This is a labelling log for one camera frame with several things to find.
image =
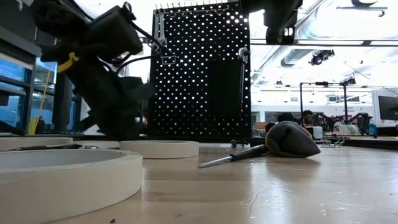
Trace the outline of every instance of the screwdriver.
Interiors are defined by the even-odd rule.
[[[225,158],[202,163],[199,165],[199,168],[215,166],[215,165],[222,164],[224,162],[229,162],[229,161],[233,162],[233,161],[240,161],[242,159],[259,157],[259,156],[265,154],[267,151],[268,151],[268,147],[266,145],[254,146],[254,147],[251,147],[250,149],[246,149],[241,152],[232,153],[231,155],[229,155],[228,157],[225,157]]]

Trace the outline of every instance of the wooden tabletop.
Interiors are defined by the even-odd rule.
[[[137,194],[53,224],[398,223],[395,151],[324,148],[308,159],[268,156],[198,169],[231,152],[203,145],[199,157],[146,159]]]

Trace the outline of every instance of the screwdriver handle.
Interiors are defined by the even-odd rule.
[[[241,152],[235,152],[229,156],[232,157],[231,161],[239,161],[242,159],[248,159],[248,158],[253,158],[253,157],[259,157],[266,153],[268,151],[268,148],[266,145],[258,145],[251,147],[250,149],[241,151]]]

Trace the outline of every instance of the metal pole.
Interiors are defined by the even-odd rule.
[[[300,83],[300,124],[303,125],[303,83]]]
[[[345,110],[345,120],[348,121],[348,107],[347,107],[347,86],[343,84],[344,89],[344,110]]]

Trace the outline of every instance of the tape roll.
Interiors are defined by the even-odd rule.
[[[72,144],[72,142],[72,138],[7,137],[0,138],[0,151],[8,151],[10,149],[28,146],[54,146],[61,144]]]
[[[145,159],[178,159],[199,155],[199,142],[193,141],[123,141],[120,149],[138,152]]]
[[[81,144],[85,146],[97,146],[97,147],[108,147],[108,148],[119,148],[120,142],[118,141],[74,141],[73,143]]]
[[[134,195],[142,156],[107,149],[0,152],[0,180],[1,223],[47,223]]]

